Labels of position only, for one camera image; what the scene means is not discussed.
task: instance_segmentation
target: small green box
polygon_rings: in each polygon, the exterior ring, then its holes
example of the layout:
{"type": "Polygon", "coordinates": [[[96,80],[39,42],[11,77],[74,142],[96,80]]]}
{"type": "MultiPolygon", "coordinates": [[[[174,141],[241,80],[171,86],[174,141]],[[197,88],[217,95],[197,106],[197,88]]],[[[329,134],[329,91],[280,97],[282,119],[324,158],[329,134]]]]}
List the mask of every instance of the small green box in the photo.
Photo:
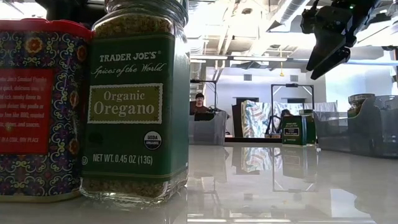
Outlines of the small green box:
{"type": "Polygon", "coordinates": [[[307,123],[307,144],[315,144],[317,142],[317,132],[315,130],[313,110],[300,110],[299,113],[301,116],[305,117],[307,123]]]}
{"type": "Polygon", "coordinates": [[[307,122],[305,117],[284,116],[282,118],[282,144],[307,145],[307,122]]]}

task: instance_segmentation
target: floral pattern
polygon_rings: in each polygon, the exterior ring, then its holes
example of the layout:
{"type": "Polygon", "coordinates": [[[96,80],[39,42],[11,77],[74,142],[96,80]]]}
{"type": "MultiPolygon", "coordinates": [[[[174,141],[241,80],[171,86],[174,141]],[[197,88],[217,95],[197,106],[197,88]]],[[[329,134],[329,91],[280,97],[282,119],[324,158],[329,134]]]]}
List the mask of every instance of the floral pattern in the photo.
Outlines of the floral pattern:
{"type": "Polygon", "coordinates": [[[77,191],[83,105],[79,93],[87,41],[59,32],[0,32],[0,69],[54,71],[45,155],[1,155],[0,195],[51,196],[77,191]]]}

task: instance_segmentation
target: man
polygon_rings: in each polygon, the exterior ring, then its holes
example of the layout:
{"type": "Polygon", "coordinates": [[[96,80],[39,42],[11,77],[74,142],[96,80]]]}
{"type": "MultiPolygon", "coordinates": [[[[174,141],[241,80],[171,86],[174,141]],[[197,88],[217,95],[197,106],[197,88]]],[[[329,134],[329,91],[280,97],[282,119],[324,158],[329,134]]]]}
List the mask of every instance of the man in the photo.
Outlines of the man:
{"type": "Polygon", "coordinates": [[[207,113],[209,110],[206,106],[203,106],[203,101],[205,100],[205,96],[203,94],[198,93],[195,97],[196,103],[194,106],[190,106],[190,114],[195,113],[207,113]]]}

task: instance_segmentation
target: usda organic seal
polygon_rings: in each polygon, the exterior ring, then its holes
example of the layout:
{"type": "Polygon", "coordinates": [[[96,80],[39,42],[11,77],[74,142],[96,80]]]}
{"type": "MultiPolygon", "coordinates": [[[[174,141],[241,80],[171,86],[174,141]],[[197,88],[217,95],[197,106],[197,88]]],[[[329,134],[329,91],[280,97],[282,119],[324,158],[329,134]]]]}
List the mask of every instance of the usda organic seal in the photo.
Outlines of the usda organic seal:
{"type": "Polygon", "coordinates": [[[149,131],[144,138],[145,147],[149,150],[155,150],[162,144],[162,137],[155,131],[149,131]]]}

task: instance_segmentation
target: red label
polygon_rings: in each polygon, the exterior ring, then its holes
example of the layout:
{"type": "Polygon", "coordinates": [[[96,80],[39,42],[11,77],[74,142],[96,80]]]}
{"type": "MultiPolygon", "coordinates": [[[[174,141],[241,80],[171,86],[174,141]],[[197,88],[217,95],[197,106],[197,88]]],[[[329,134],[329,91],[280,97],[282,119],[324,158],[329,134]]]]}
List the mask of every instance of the red label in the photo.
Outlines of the red label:
{"type": "Polygon", "coordinates": [[[0,154],[46,154],[53,70],[0,69],[0,154]]]}

